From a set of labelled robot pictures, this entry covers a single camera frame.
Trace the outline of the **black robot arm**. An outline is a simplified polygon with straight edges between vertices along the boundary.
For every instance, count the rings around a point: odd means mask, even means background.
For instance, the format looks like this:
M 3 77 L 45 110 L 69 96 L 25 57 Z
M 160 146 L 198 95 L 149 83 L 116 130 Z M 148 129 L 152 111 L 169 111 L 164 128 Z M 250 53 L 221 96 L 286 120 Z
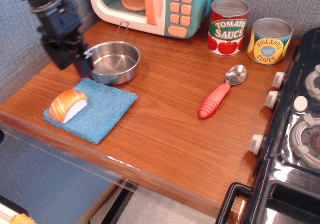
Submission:
M 41 22 L 38 32 L 47 54 L 61 70 L 74 64 L 81 77 L 94 69 L 92 52 L 79 31 L 82 25 L 73 0 L 27 0 Z

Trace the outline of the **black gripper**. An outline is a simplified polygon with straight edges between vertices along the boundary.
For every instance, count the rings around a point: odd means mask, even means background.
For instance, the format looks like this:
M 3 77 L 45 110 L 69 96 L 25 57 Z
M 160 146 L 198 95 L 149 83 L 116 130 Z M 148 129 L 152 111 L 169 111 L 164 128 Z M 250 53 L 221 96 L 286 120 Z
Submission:
M 73 64 L 81 77 L 94 69 L 91 49 L 79 32 L 82 21 L 73 0 L 31 0 L 42 26 L 41 42 L 60 70 Z

